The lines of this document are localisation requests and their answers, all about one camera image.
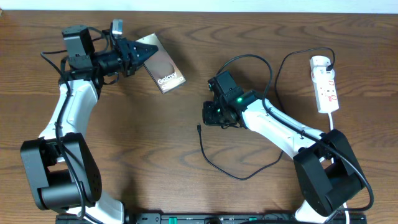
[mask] power strip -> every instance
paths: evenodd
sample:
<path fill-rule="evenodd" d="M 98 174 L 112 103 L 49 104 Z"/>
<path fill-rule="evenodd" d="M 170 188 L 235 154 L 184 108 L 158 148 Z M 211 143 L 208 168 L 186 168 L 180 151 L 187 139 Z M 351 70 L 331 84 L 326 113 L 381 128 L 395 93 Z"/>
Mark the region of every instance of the power strip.
<path fill-rule="evenodd" d="M 314 56 L 310 60 L 311 79 L 319 113 L 331 113 L 339 108 L 334 80 L 335 70 L 326 69 L 330 63 L 330 59 L 325 56 Z"/>

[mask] white background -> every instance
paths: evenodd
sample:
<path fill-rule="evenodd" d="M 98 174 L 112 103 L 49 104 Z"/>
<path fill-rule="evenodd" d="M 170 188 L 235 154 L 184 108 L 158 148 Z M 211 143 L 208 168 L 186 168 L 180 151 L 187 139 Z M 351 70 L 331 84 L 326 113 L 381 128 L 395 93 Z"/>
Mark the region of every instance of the white background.
<path fill-rule="evenodd" d="M 398 13 L 398 0 L 0 0 L 33 10 Z"/>

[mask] white power cord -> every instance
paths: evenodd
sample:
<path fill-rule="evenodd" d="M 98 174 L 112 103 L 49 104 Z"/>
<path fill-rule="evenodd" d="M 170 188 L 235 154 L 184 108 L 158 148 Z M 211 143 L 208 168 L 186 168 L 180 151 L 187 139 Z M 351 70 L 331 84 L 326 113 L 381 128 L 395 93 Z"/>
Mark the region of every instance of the white power cord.
<path fill-rule="evenodd" d="M 329 125 L 330 125 L 330 131 L 333 130 L 333 118 L 331 117 L 331 113 L 328 113 L 329 116 Z M 335 163 L 334 158 L 331 158 L 331 163 Z M 345 211 L 345 215 L 346 215 L 346 224 L 349 224 L 349 213 L 348 211 Z"/>

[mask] power plug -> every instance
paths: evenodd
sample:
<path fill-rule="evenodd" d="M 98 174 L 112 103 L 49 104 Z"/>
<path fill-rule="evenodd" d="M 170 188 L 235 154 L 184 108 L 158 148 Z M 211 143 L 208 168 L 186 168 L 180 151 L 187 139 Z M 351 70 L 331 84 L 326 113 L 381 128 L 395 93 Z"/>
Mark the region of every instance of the power plug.
<path fill-rule="evenodd" d="M 310 65 L 318 112 L 331 113 L 336 111 L 339 106 L 334 80 L 335 70 L 330 59 L 325 56 L 314 56 L 310 60 Z"/>

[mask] wooden table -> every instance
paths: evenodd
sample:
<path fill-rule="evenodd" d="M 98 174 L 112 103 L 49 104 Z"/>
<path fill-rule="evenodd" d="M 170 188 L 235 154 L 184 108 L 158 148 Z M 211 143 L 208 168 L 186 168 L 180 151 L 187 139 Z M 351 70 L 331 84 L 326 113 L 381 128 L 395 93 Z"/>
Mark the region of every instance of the wooden table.
<path fill-rule="evenodd" d="M 398 222 L 397 16 L 5 11 L 0 17 L 0 223 L 55 219 L 54 212 L 35 206 L 19 154 L 22 142 L 37 138 L 47 125 L 59 97 L 59 77 L 40 51 L 63 49 L 64 27 L 107 29 L 114 18 L 124 19 L 128 39 L 156 32 L 187 79 L 165 95 L 144 69 L 104 86 L 86 141 L 103 189 L 114 198 L 133 210 L 165 213 L 296 210 L 303 197 L 289 157 L 251 180 L 233 180 L 203 159 L 196 125 L 202 103 L 213 97 L 207 80 L 229 58 L 258 54 L 276 72 L 289 52 L 328 46 L 336 52 L 335 128 L 348 137 L 375 195 L 366 212 L 369 223 Z M 311 52 L 288 59 L 279 93 L 290 116 L 327 131 L 328 118 L 317 112 L 309 76 L 308 60 L 315 54 L 331 57 Z M 243 59 L 229 69 L 245 90 L 262 91 L 268 82 L 269 72 L 258 60 Z M 277 105 L 273 89 L 268 98 Z M 248 130 L 202 130 L 208 157 L 235 175 L 252 173 L 280 152 Z M 348 206 L 367 202 L 363 190 Z"/>

